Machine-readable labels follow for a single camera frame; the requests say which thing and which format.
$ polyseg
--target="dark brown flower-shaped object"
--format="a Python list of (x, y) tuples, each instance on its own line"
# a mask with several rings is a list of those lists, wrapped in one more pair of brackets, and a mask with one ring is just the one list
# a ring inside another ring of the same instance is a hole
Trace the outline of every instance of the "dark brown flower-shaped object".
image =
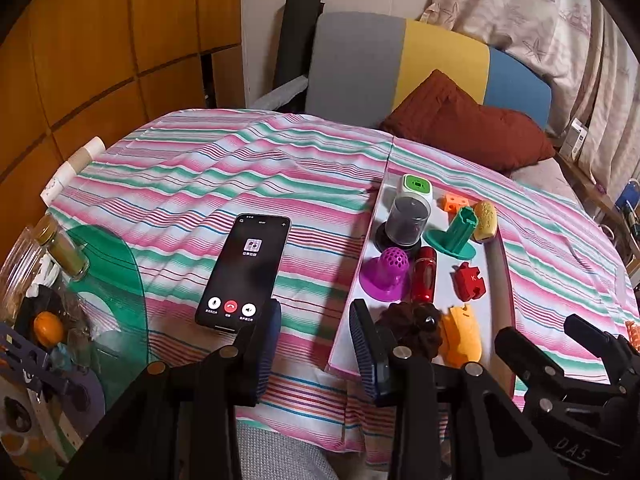
[(376, 325), (386, 326), (393, 332), (399, 345), (429, 361), (438, 355), (442, 344), (440, 318), (442, 313), (433, 303), (392, 303), (381, 315)]

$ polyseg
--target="rust-colored cushion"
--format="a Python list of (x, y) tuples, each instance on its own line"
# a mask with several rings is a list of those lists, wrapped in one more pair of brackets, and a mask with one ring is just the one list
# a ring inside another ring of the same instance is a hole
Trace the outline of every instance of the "rust-colored cushion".
[(515, 110), (479, 105), (439, 70), (402, 101), (381, 129), (500, 172), (555, 155), (531, 118)]

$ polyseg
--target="green and white device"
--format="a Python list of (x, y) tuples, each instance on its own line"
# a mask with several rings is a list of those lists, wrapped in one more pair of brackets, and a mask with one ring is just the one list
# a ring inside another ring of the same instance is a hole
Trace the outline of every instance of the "green and white device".
[(405, 173), (398, 183), (398, 194), (414, 195), (431, 206), (433, 187), (426, 178)]

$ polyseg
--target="wooden wall panel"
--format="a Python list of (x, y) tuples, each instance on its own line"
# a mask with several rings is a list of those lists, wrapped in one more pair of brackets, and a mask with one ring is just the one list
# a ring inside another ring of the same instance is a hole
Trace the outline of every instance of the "wooden wall panel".
[(198, 0), (200, 51), (240, 43), (240, 0)]
[(29, 17), (49, 124), (133, 76), (127, 0), (33, 0)]
[(108, 148), (146, 122), (138, 84), (131, 82), (105, 95), (53, 132), (62, 156), (98, 136)]
[(218, 108), (244, 108), (242, 47), (233, 46), (211, 54), (213, 88)]
[(153, 120), (184, 108), (203, 108), (200, 57), (193, 56), (140, 78), (142, 98)]
[(0, 174), (47, 128), (33, 72), (29, 27), (22, 15), (0, 45)]
[(4, 262), (22, 229), (34, 225), (44, 214), (40, 192), (61, 163), (52, 137), (45, 137), (0, 182), (0, 262)]
[(131, 0), (139, 72), (198, 51), (196, 0)]

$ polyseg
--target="purple toy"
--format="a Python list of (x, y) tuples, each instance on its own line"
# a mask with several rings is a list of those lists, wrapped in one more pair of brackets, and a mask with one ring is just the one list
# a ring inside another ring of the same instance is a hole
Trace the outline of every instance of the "purple toy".
[(374, 300), (398, 301), (409, 292), (409, 259), (397, 247), (385, 249), (360, 267), (360, 285)]

